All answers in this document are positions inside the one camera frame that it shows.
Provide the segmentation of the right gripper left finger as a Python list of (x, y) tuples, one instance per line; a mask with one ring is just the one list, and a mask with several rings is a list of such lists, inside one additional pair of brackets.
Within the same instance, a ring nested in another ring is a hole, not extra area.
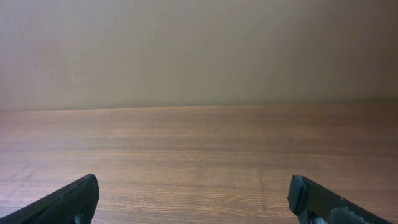
[(88, 174), (1, 218), (1, 224), (90, 224), (100, 197), (98, 180)]

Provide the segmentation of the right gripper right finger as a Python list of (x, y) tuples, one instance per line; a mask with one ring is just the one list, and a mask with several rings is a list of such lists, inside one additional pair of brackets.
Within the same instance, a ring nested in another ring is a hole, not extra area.
[(301, 175), (294, 175), (287, 196), (300, 224), (391, 224)]

